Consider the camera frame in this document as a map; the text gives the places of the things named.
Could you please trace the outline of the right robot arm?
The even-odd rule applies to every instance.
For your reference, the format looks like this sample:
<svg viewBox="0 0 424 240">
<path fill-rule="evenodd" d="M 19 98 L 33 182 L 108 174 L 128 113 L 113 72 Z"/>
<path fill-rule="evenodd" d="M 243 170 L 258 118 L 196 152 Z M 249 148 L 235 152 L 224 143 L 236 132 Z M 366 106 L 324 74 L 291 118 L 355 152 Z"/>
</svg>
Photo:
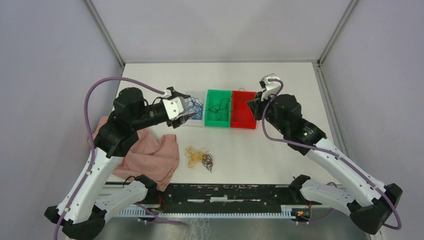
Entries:
<svg viewBox="0 0 424 240">
<path fill-rule="evenodd" d="M 397 184 L 384 184 L 350 160 L 319 127 L 303 118 L 295 96 L 261 96 L 259 92 L 247 102 L 253 117 L 262 124 L 270 123 L 282 134 L 282 143 L 319 164 L 342 185 L 331 187 L 301 174 L 288 191 L 293 203 L 308 200 L 328 206 L 347 215 L 359 229 L 371 235 L 381 227 L 402 228 L 396 207 L 403 190 Z"/>
</svg>

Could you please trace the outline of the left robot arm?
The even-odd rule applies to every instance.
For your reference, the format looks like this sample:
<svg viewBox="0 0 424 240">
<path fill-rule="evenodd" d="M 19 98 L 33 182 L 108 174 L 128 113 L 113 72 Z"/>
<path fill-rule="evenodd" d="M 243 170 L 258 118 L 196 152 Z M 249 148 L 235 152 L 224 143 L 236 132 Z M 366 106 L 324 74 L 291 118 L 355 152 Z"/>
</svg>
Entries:
<svg viewBox="0 0 424 240">
<path fill-rule="evenodd" d="M 116 214 L 138 202 L 156 200 L 157 184 L 142 174 L 119 191 L 99 199 L 112 171 L 138 141 L 138 131 L 161 123 L 178 128 L 191 116 L 189 95 L 166 89 L 158 102 L 148 104 L 136 87 L 121 90 L 113 101 L 114 110 L 91 139 L 91 153 L 77 181 L 64 200 L 46 209 L 44 215 L 74 240 L 92 240 Z"/>
</svg>

